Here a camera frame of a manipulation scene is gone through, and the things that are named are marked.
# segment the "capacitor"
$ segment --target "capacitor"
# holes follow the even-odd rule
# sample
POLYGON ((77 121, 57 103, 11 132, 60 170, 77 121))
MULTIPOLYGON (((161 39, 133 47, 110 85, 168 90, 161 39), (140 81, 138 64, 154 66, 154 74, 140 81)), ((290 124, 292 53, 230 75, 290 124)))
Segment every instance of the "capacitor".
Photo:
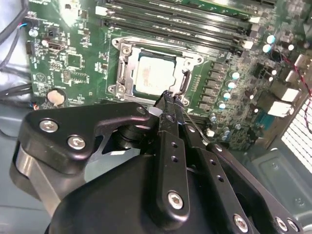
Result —
POLYGON ((227 83, 227 86, 228 86, 229 89, 234 89, 234 88, 236 88, 236 84, 235 84, 234 82, 232 82, 232 81, 229 81, 229 82, 227 83))
POLYGON ((226 108, 226 105, 224 102, 220 101, 220 102, 218 102, 218 107, 220 110, 224 110, 226 108))
POLYGON ((234 72, 234 73, 232 74, 232 79, 239 79, 239 78, 240 78, 240 73, 234 72))
POLYGON ((274 35, 269 35, 267 37, 267 43, 268 44, 273 44, 275 42, 275 36, 274 35))
POLYGON ((39 32, 36 29, 31 28, 28 31, 28 35, 31 36, 32 38, 36 38, 39 35, 39 32))
POLYGON ((289 51, 294 50, 294 45, 291 44, 291 43, 288 43, 288 42, 286 42, 286 41, 281 41, 281 42, 280 42, 280 45, 281 45, 284 49, 286 49, 286 50, 289 50, 289 51))
POLYGON ((241 128, 242 128, 242 125, 240 125, 239 123, 237 125, 235 125, 235 129, 241 130, 241 128))
POLYGON ((223 96, 224 100, 226 100, 226 101, 231 98, 231 94, 229 92, 227 92, 227 91, 224 91, 222 93, 222 96, 223 96))
POLYGON ((272 67, 268 67, 267 72, 270 73, 272 76, 275 76, 277 74, 277 70, 272 67))
POLYGON ((294 45, 290 44, 290 45, 288 46, 288 50, 289 50, 289 51, 294 50, 294 45))
POLYGON ((249 90, 245 91, 245 96, 248 97, 250 100, 252 100, 254 98, 253 93, 249 90))
POLYGON ((230 133, 231 133, 231 131, 230 131, 230 129, 229 129, 228 127, 226 127, 226 128, 223 129, 223 134, 224 134, 225 136, 228 136, 230 133))
POLYGON ((227 140, 228 137, 227 137, 227 136, 222 136, 221 139, 222 139, 222 140, 227 140))
POLYGON ((42 41, 41 41, 41 44, 42 44, 44 47, 49 47, 49 43, 48 43, 48 41, 46 41, 46 40, 42 40, 42 41))
POLYGON ((212 114, 209 116, 209 119, 210 119, 211 122, 216 122, 215 113, 212 113, 212 114))
POLYGON ((257 108, 256 105, 250 104, 249 107, 255 114, 259 112, 259 108, 257 108))
POLYGON ((264 53, 268 53, 268 52, 270 52, 271 51, 271 46, 269 45, 269 44, 266 44, 266 45, 264 45, 263 47, 262 47, 262 51, 264 52, 264 53))
POLYGON ((272 81, 274 80, 273 77, 268 77, 268 78, 266 78, 266 79, 268 80, 268 82, 272 82, 272 81))

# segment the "blue wire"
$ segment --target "blue wire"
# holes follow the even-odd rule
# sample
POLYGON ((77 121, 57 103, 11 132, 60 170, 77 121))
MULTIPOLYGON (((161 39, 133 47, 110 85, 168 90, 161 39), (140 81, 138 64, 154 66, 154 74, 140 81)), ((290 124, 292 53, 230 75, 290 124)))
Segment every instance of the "blue wire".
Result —
POLYGON ((23 23, 23 24, 21 24, 20 26, 19 26, 19 28, 22 28, 22 27, 24 27, 24 26, 26 26, 27 25, 27 23, 23 23))

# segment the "chip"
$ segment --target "chip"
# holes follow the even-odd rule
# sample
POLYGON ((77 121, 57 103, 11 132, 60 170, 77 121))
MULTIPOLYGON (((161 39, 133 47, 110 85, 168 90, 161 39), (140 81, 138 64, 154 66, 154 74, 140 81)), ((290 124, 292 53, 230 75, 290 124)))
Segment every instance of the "chip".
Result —
POLYGON ((142 56, 133 72, 138 92, 159 96, 175 84, 175 63, 161 58, 142 56))

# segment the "mounting hole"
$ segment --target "mounting hole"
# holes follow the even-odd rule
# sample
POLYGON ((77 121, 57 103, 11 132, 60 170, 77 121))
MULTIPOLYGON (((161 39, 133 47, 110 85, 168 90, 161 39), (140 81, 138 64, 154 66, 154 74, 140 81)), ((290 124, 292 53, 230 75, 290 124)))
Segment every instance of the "mounting hole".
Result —
POLYGON ((177 159, 176 156, 171 156, 171 161, 172 161, 172 162, 178 162, 178 159, 177 159))
POLYGON ((175 122, 175 118, 173 118, 171 115, 167 115, 166 118, 172 123, 175 122))
POLYGON ((210 159, 210 163, 212 164, 212 165, 216 165, 216 162, 215 161, 213 161, 212 159, 210 159))
POLYGON ((174 147, 174 148, 177 148, 177 144, 175 142, 171 142, 171 145, 174 147))
POLYGON ((218 180, 219 180, 220 182, 222 182, 222 183, 224 182, 224 179, 223 179, 221 176, 218 175, 217 178, 218 178, 218 180))

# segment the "screw hole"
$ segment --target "screw hole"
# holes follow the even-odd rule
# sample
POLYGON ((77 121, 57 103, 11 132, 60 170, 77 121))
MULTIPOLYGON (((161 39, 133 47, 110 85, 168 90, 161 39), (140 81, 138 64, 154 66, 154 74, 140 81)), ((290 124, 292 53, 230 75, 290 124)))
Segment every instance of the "screw hole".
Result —
POLYGON ((172 145, 174 148, 177 148, 177 144, 176 144, 176 143, 171 142, 171 145, 172 145))
POLYGON ((213 161, 212 159, 210 160, 210 163, 212 164, 212 165, 216 165, 216 162, 215 161, 213 161))
POLYGON ((224 182, 224 179, 223 179, 221 176, 218 175, 217 178, 218 178, 218 180, 219 180, 220 182, 222 182, 222 183, 224 182))
POLYGON ((176 156, 171 156, 171 160, 172 162, 178 162, 177 157, 176 156))

